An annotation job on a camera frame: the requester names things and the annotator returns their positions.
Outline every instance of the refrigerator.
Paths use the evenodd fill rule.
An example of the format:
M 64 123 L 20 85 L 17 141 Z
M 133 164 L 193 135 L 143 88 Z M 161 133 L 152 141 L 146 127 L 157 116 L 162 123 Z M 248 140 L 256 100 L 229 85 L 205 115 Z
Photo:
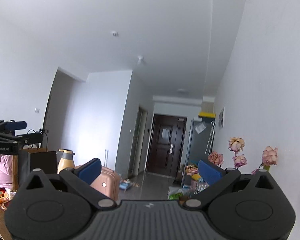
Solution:
M 207 158 L 208 155 L 211 153 L 214 137 L 214 120 L 214 118 L 203 117 L 202 122 L 204 122 L 206 128 L 200 133 L 198 133 L 195 128 L 202 122 L 195 120 L 191 121 L 185 166 L 190 164 L 197 165 L 200 160 Z M 191 176 L 186 175 L 186 172 L 183 173 L 182 177 L 181 186 L 183 187 L 183 185 L 191 185 Z

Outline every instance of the pink suitcase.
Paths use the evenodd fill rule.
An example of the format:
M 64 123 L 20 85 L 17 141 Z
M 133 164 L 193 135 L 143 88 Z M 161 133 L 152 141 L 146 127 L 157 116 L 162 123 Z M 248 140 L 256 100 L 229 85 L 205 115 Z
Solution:
M 120 176 L 117 172 L 102 166 L 99 177 L 92 182 L 91 187 L 95 188 L 107 197 L 117 201 L 119 195 Z

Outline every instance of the green leaf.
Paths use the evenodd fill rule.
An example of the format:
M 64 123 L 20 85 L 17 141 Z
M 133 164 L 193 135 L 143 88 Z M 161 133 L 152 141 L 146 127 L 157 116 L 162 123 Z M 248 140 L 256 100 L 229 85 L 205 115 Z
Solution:
M 269 169 L 270 169 L 270 166 L 263 166 L 263 168 L 265 169 L 265 170 L 267 170 L 267 171 L 269 171 Z

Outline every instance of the ribbed gray panel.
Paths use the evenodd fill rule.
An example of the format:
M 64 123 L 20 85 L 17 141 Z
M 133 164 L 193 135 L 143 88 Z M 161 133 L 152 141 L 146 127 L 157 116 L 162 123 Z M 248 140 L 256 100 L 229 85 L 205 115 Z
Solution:
M 75 240 L 225 240 L 201 212 L 187 211 L 177 201 L 123 201 L 115 210 L 99 212 Z

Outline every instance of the flower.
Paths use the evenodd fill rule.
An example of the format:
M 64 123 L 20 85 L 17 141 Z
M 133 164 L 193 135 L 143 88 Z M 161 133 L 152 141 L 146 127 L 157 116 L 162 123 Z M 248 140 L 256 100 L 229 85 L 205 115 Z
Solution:
M 196 166 L 196 165 L 188 165 L 188 166 L 186 166 L 186 174 L 187 175 L 192 176 L 192 175 L 198 174 L 198 173 L 199 173 L 198 166 Z
M 208 156 L 209 162 L 213 163 L 214 165 L 222 165 L 223 164 L 223 155 L 218 154 L 217 152 L 213 151 L 209 156 Z
M 278 160 L 278 148 L 272 149 L 270 146 L 267 146 L 263 151 L 262 162 L 265 166 L 277 165 Z
M 234 156 L 232 159 L 234 161 L 234 166 L 236 168 L 242 167 L 243 165 L 247 165 L 247 160 L 243 154 L 241 154 L 239 156 Z
M 240 150 L 243 150 L 244 140 L 242 138 L 232 137 L 228 142 L 229 142 L 230 151 L 234 151 L 235 153 L 238 153 L 240 152 Z

